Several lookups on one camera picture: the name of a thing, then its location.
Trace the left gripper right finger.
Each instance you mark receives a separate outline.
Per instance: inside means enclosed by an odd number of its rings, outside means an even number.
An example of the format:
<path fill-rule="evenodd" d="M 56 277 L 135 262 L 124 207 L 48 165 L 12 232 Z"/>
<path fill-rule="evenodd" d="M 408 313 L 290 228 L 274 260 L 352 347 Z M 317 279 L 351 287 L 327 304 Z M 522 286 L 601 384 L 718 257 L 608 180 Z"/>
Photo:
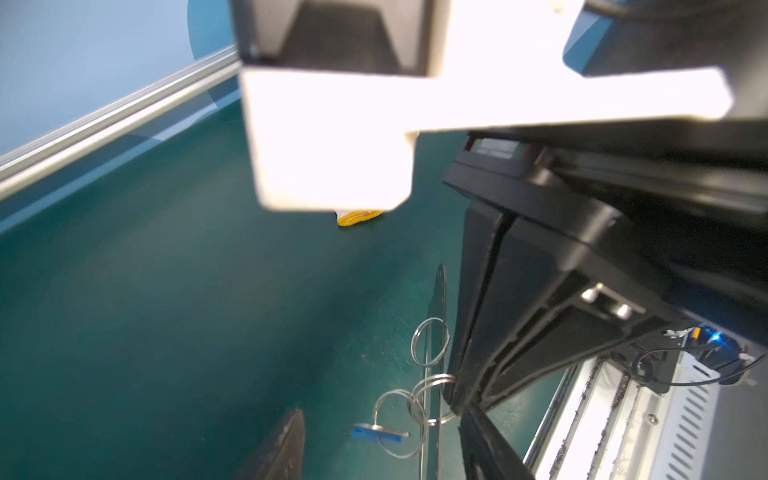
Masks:
<path fill-rule="evenodd" d="M 466 406 L 461 416 L 459 433 L 467 479 L 534 479 L 530 470 L 478 405 Z"/>

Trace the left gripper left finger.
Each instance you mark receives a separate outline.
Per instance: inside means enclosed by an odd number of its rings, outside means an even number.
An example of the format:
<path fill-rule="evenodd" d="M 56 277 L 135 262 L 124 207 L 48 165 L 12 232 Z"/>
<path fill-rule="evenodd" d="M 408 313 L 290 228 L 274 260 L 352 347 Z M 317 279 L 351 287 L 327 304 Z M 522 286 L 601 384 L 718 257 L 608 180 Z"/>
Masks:
<path fill-rule="evenodd" d="M 300 480 L 305 451 L 301 409 L 289 411 L 236 474 L 237 479 Z"/>

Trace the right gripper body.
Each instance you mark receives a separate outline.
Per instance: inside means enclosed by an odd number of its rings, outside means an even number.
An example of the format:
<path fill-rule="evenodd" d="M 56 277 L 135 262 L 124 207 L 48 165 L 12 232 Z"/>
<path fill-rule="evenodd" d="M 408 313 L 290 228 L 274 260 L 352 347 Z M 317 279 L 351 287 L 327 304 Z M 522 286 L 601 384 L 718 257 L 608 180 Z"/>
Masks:
<path fill-rule="evenodd" d="M 668 301 L 767 342 L 767 124 L 600 122 L 476 129 L 521 156 L 466 145 L 445 181 L 462 194 L 583 243 L 611 226 L 676 281 Z"/>

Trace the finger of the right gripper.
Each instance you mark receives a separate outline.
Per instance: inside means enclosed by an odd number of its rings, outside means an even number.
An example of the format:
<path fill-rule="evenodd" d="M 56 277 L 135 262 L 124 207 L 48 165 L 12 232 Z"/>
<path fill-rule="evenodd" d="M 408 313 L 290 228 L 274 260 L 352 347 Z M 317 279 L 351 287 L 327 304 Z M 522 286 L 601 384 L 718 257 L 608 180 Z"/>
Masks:
<path fill-rule="evenodd" d="M 511 224 L 504 211 L 475 200 L 464 218 L 456 327 L 448 373 L 455 378 L 443 398 L 463 408 L 475 396 L 492 354 L 484 346 L 480 311 L 492 279 L 499 248 Z"/>
<path fill-rule="evenodd" d="M 670 281 L 518 218 L 499 248 L 480 311 L 492 354 L 473 399 L 490 410 L 538 379 L 682 321 Z"/>

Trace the blue-capped keys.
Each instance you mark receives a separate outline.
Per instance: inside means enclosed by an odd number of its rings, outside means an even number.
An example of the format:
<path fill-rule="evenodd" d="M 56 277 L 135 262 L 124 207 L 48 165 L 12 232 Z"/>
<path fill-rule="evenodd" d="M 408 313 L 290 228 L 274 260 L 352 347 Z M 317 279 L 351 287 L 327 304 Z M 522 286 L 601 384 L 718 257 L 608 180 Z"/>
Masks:
<path fill-rule="evenodd" d="M 388 445 L 402 444 L 410 438 L 410 433 L 384 426 L 379 422 L 381 409 L 390 397 L 399 397 L 405 401 L 409 418 L 419 427 L 418 442 L 416 447 L 409 452 L 395 452 Z M 406 460 L 422 453 L 427 442 L 428 429 L 426 410 L 417 397 L 407 390 L 393 389 L 381 394 L 376 400 L 372 409 L 372 421 L 370 423 L 354 423 L 351 426 L 351 433 L 358 439 L 376 443 L 392 458 Z"/>

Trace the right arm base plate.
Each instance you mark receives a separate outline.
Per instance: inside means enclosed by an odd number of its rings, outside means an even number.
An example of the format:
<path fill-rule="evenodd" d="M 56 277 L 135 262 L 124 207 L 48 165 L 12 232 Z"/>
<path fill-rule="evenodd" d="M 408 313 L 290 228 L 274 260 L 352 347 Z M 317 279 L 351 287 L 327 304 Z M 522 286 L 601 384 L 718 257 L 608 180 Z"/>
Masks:
<path fill-rule="evenodd" d="M 612 350 L 607 359 L 640 385 L 662 395 L 670 390 L 684 343 L 680 337 L 647 336 Z"/>

